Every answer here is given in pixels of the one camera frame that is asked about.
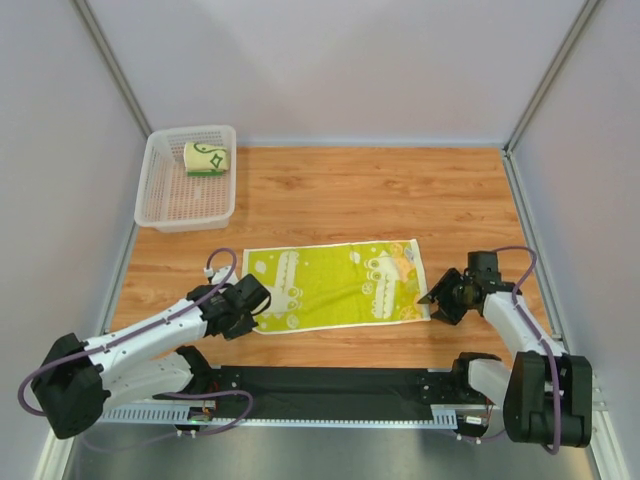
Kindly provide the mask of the white yellow patterned towel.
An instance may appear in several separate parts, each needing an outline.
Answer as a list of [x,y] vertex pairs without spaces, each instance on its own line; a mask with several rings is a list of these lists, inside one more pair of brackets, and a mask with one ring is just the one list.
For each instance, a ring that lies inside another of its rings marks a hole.
[[270,292],[263,335],[428,322],[425,268],[415,239],[256,248],[242,273]]

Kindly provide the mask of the green patterned towel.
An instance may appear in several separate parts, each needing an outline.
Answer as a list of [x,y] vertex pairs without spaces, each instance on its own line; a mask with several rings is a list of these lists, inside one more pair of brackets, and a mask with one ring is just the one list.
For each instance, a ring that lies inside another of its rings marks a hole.
[[183,163],[188,176],[221,176],[231,166],[227,149],[200,142],[188,142],[183,149]]

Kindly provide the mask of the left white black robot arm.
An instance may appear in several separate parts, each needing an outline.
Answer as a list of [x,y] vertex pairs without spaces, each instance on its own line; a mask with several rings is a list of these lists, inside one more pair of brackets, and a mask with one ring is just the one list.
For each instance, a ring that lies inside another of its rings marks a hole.
[[271,294],[253,275],[235,284],[201,285],[166,310],[133,326],[87,340],[56,340],[31,390],[59,439],[75,437],[107,411],[158,396],[213,398],[220,390],[194,343],[250,333]]

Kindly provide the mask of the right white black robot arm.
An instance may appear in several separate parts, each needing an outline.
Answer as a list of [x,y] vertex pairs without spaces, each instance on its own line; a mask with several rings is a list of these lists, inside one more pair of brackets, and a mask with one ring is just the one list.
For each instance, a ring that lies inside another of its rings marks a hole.
[[501,408],[511,441],[550,454],[563,446],[585,448],[592,437],[592,366],[546,333],[521,286],[503,279],[497,251],[473,251],[464,270],[447,270],[418,302],[435,306],[433,318],[449,325],[475,310],[498,332],[512,366],[494,355],[463,352],[452,370],[463,386]]

